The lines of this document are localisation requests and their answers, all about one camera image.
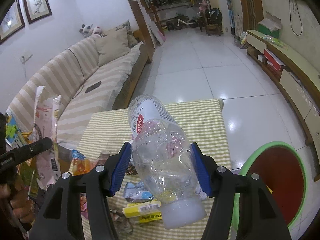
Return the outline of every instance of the panda stuffed toy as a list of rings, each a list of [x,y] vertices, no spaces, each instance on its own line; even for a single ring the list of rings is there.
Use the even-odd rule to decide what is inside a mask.
[[[86,38],[86,37],[89,37],[91,35],[90,33],[90,30],[92,28],[92,25],[89,26],[89,25],[85,25],[83,24],[81,26],[81,29],[79,30],[79,32]]]

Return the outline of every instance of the trash bin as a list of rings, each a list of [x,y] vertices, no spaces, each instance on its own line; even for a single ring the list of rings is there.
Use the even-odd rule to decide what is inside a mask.
[[[239,175],[257,173],[272,190],[272,196],[288,225],[302,212],[307,191],[306,172],[296,150],[284,142],[270,142],[257,149],[244,163]],[[232,226],[239,225],[239,198],[235,195]]]

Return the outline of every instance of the human hand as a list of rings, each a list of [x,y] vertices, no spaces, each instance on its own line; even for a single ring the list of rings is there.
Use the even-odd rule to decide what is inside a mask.
[[[23,188],[23,181],[20,176],[17,176],[14,187],[17,193],[14,196],[11,196],[10,187],[7,184],[0,185],[0,208],[3,210],[10,223],[14,226],[9,211],[1,201],[1,199],[8,199],[8,201],[10,200],[13,214],[20,219],[21,223],[31,223],[33,221],[33,213],[31,210],[32,203],[30,200],[27,200],[28,193]]]

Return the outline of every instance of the framed picture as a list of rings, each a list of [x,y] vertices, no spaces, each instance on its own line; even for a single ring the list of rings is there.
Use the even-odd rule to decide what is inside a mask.
[[[48,0],[23,0],[29,24],[52,15]]]
[[[0,25],[0,44],[23,27],[25,24],[19,0],[16,0]]]

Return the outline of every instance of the table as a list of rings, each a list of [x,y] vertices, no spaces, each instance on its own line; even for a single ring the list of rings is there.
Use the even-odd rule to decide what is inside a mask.
[[[185,131],[191,143],[197,142],[203,154],[212,156],[218,165],[231,169],[227,134],[221,113],[222,100],[175,103],[165,107]],[[127,109],[121,109],[93,114],[77,150],[92,161],[96,160],[102,151],[108,150],[117,154],[123,143],[130,141],[132,136],[127,112]],[[127,201],[123,198],[123,190],[128,181],[138,182],[140,178],[126,175],[120,191],[113,198],[108,198],[110,208],[122,210],[127,206]],[[158,220],[149,222],[143,227],[133,225],[132,235],[120,234],[119,238],[132,240],[201,239],[213,199],[207,199],[203,203],[208,215],[192,225],[166,230],[162,220]],[[85,238],[91,239],[89,222],[84,218],[83,229]]]

